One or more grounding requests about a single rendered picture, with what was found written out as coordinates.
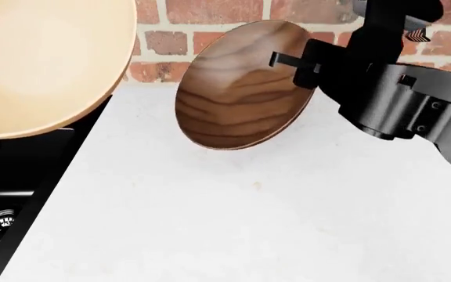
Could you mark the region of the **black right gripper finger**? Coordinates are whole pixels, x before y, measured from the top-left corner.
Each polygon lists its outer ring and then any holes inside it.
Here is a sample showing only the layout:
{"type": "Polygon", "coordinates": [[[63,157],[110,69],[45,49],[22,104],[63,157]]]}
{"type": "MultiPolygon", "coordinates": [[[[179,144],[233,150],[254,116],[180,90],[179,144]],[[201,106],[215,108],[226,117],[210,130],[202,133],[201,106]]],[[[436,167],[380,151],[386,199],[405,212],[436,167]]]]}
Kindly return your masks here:
{"type": "Polygon", "coordinates": [[[284,53],[273,52],[269,60],[269,66],[275,67],[277,64],[283,64],[290,67],[296,67],[297,69],[310,70],[313,73],[318,74],[320,72],[321,65],[318,63],[310,63],[302,58],[289,56],[284,53]]]}

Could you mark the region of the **dark walnut wooden plate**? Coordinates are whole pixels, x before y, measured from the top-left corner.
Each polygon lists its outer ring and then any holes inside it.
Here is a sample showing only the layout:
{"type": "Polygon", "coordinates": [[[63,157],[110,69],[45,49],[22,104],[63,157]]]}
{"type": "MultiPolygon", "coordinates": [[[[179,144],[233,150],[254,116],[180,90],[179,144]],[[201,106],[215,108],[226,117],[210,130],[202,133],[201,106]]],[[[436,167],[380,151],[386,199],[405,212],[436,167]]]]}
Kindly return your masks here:
{"type": "Polygon", "coordinates": [[[302,55],[310,34],[285,20],[259,20],[222,34],[184,73],[175,117],[193,143],[240,150],[263,143],[290,126],[314,89],[293,83],[295,69],[270,67],[273,52],[302,55]]]}

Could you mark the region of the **light beige wooden plate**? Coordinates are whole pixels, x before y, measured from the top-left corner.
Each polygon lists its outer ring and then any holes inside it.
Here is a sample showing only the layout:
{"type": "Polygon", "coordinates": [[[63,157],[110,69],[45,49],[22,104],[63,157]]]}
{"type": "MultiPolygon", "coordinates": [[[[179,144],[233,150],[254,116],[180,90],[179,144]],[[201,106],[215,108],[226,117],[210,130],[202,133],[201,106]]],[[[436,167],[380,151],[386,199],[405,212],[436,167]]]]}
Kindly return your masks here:
{"type": "Polygon", "coordinates": [[[0,139],[91,113],[121,81],[136,31],[135,0],[0,0],[0,139]]]}

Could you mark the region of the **black kitchen sink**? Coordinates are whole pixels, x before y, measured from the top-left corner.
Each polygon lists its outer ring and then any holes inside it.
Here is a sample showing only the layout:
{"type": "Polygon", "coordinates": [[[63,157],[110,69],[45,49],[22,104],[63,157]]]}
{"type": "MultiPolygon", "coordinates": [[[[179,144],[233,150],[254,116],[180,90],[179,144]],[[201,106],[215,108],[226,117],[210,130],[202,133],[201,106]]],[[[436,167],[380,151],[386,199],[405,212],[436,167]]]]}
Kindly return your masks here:
{"type": "Polygon", "coordinates": [[[0,276],[107,104],[55,131],[0,140],[0,211],[16,212],[0,241],[0,276]]]}

